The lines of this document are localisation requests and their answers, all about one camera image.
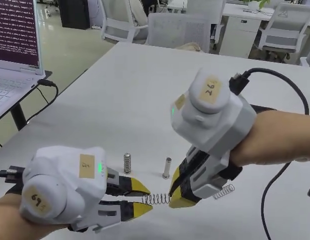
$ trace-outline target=usb cable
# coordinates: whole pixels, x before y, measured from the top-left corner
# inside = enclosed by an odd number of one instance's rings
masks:
[[[41,112],[43,112],[45,109],[47,109],[50,105],[53,104],[53,102],[55,102],[55,100],[57,99],[57,97],[59,96],[59,87],[52,81],[47,80],[47,79],[40,79],[38,80],[38,85],[41,86],[46,86],[46,87],[54,87],[56,89],[56,93],[54,98],[52,99],[52,101],[50,101],[45,107],[43,107],[41,110],[39,110],[38,112],[36,112],[35,114],[33,114],[30,118],[27,119],[27,124],[30,122],[30,120],[34,117],[36,117],[38,114],[40,114]]]

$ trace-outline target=metal spring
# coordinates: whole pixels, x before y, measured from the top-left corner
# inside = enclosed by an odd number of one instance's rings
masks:
[[[124,154],[124,173],[126,174],[130,174],[132,171],[131,159],[132,156],[130,153]]]
[[[235,191],[235,187],[232,184],[226,185],[224,186],[221,191],[219,191],[218,193],[213,195],[213,198],[215,200],[220,199],[222,197],[224,197],[227,194],[230,194],[231,192]]]
[[[147,205],[158,205],[158,204],[169,204],[171,202],[171,197],[167,193],[157,193],[144,195],[141,197],[143,204]]]

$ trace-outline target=tabletop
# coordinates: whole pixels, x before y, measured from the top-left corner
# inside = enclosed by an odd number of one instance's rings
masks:
[[[310,68],[118,43],[0,149],[0,170],[27,165],[41,147],[100,146],[106,150],[107,165],[121,174],[123,155],[131,153],[131,177],[152,193],[167,193],[171,180],[162,178],[165,159],[172,158],[172,174],[190,147],[171,127],[170,104],[188,89],[201,67],[225,80],[254,67],[278,71],[298,85],[310,106]],[[243,96],[251,104],[303,112],[300,99],[285,82],[263,73],[251,75]],[[266,239],[261,196],[281,167],[246,166],[231,182],[235,191],[219,200],[211,197],[183,209],[155,205],[144,216],[99,234],[65,229],[45,239]],[[265,217],[273,239],[310,240],[309,187],[310,163],[294,162],[269,190]],[[9,188],[0,178],[0,196]]]
[[[187,9],[188,0],[172,0],[168,4],[168,8],[175,9]],[[223,16],[226,17],[237,17],[237,18],[246,18],[246,19],[256,19],[260,21],[269,21],[274,13],[274,9],[264,7],[260,12],[250,12],[247,5],[226,3]]]

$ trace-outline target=forearm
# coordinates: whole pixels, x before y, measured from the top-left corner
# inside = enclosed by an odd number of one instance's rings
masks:
[[[247,137],[231,151],[238,166],[310,158],[310,116],[282,111],[257,115]]]
[[[0,198],[0,240],[40,240],[65,225],[38,225],[21,217],[21,196],[7,194]]]

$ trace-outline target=tan sticker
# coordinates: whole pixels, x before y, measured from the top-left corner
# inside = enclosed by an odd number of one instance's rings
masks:
[[[199,99],[214,104],[221,91],[222,82],[216,76],[209,76],[202,87]]]
[[[95,157],[93,155],[81,154],[79,157],[79,178],[95,178]]]
[[[23,197],[32,206],[32,208],[41,216],[45,216],[51,211],[51,205],[45,200],[45,198],[37,191],[36,187],[31,186],[27,189]]]
[[[180,97],[175,101],[175,105],[178,110],[180,110],[185,103],[185,96],[184,94],[180,95]]]

